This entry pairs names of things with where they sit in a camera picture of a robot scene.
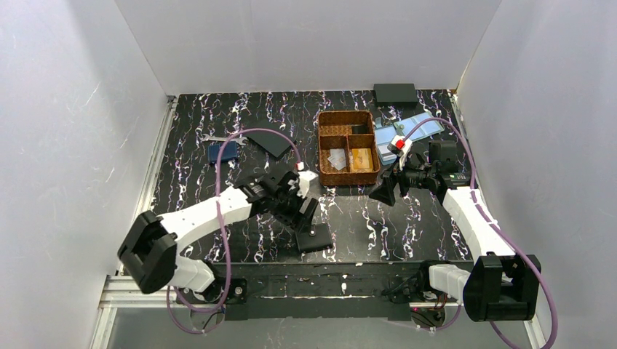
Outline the black leather card holder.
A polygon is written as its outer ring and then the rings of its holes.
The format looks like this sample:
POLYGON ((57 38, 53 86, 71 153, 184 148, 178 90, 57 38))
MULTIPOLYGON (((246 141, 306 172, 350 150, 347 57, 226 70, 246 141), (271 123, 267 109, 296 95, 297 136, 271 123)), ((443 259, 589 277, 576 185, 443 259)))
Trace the black leather card holder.
POLYGON ((300 253, 323 251, 334 246, 330 227, 325 223, 305 226, 295 233, 295 237, 300 253))

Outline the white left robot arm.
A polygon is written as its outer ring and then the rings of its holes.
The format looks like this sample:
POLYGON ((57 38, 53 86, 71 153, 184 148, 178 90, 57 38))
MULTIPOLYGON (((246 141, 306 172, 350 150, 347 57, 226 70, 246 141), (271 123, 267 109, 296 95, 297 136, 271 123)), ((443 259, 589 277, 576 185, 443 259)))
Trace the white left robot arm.
POLYGON ((286 166, 250 175, 221 193, 176 212, 139 214, 117 256, 144 294, 176 286, 205 291, 215 280, 205 262, 182 256, 195 241, 257 214, 270 214, 295 233, 310 229, 317 200, 308 192, 317 174, 286 166))

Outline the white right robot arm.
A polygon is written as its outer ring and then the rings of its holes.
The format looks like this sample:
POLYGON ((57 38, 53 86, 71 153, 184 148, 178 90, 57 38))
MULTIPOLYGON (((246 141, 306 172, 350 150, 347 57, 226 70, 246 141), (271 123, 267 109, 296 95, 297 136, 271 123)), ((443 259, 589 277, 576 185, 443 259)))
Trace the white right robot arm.
POLYGON ((418 272, 383 295, 431 292, 453 298, 476 322, 527 321, 536 312, 541 269, 533 255, 523 256, 495 231, 496 221, 471 185, 471 174, 454 160, 453 141, 432 141, 429 157, 410 153, 412 142, 396 136, 387 146, 397 160, 381 175, 369 197, 388 206, 412 189, 428 190, 454 220, 466 240, 474 266, 464 270, 453 262, 428 260, 418 272))

